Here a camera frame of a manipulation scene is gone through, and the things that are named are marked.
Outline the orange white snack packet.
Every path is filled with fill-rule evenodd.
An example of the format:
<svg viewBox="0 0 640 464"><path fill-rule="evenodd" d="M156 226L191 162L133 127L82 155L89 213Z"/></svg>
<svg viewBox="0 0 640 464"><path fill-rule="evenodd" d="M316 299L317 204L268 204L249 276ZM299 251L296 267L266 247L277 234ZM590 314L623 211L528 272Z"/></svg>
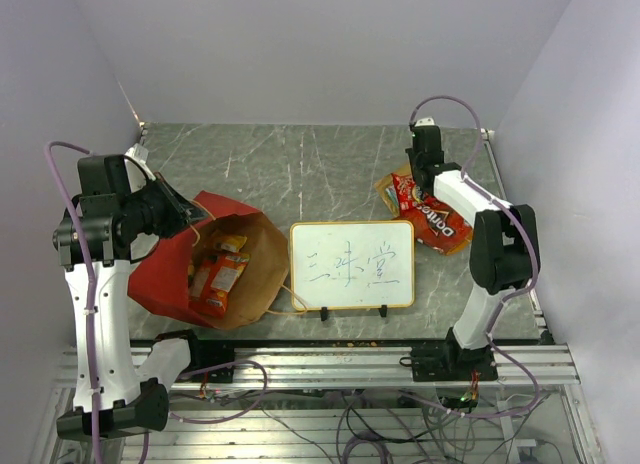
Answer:
<svg viewBox="0 0 640 464"><path fill-rule="evenodd" d="M229 295L250 261L244 252L210 252L196 269L189 288L189 307L201 314L222 318Z"/></svg>

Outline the tan teal chips bag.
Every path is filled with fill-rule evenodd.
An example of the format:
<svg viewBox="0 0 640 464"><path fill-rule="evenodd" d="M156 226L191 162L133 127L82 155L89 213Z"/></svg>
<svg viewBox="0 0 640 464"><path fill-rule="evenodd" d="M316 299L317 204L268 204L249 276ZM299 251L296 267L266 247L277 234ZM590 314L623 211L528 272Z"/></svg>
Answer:
<svg viewBox="0 0 640 464"><path fill-rule="evenodd" d="M392 174L387 174L374 184L374 189L382 199L386 208L391 215L396 218L399 216L399 205Z"/></svg>

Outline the red orange snack bag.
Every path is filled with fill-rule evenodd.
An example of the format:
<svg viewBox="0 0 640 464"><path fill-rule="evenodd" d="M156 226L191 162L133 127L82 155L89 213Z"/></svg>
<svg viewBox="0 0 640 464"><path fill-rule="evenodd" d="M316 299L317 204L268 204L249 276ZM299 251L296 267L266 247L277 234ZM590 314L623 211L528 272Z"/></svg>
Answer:
<svg viewBox="0 0 640 464"><path fill-rule="evenodd" d="M417 209L424 203L423 193L413 179L409 164L393 172L391 179L400 211Z"/></svg>

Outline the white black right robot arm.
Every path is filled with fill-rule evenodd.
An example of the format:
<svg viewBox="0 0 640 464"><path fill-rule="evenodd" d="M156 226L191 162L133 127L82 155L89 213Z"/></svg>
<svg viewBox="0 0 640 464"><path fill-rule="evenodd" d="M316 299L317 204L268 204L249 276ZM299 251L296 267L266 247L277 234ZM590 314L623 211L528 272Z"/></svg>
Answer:
<svg viewBox="0 0 640 464"><path fill-rule="evenodd" d="M493 329L509 300L535 285L540 267L536 217L489 193L445 160L440 128L421 120L406 150L420 196L449 206L472 228L469 270L474 285L465 309L446 337L411 354L415 380L456 381L479 375L494 380Z"/></svg>

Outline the red paper bag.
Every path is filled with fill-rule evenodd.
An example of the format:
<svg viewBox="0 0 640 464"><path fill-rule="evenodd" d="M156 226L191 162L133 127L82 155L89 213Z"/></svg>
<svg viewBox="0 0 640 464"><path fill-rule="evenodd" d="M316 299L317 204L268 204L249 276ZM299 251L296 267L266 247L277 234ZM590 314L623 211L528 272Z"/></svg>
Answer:
<svg viewBox="0 0 640 464"><path fill-rule="evenodd" d="M252 324L271 307L289 274L288 240L262 211L247 204L206 191L195 201L209 212L206 220L161 240L130 275L128 296L152 314L196 326L230 331ZM188 286L189 266L200 265L205 242L216 230L248 238L243 251L249 262L222 317L197 309Z"/></svg>

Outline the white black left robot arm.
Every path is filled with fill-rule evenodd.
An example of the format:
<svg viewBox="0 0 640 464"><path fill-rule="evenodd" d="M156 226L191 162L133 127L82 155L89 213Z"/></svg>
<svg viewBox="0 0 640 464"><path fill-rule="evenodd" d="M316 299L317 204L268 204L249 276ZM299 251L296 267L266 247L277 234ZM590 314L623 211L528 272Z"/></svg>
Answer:
<svg viewBox="0 0 640 464"><path fill-rule="evenodd" d="M77 378L73 404L58 418L60 438L115 439L161 431L176 379L192 381L204 357L190 331L159 337L140 366L133 363L128 284L140 235L172 238L206 214L146 164L136 144L123 154L89 151L77 162L80 191L65 201L52 235L74 308Z"/></svg>

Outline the green red candy bag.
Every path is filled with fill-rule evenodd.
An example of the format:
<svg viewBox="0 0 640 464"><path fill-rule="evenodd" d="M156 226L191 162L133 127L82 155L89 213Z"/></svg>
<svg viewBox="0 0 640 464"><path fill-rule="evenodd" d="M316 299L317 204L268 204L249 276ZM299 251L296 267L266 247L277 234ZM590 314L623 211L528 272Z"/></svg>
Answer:
<svg viewBox="0 0 640 464"><path fill-rule="evenodd" d="M396 194L396 190L393 185L389 185L383 189L382 198L389 209L389 211L394 215L399 215L399 202Z"/></svg>

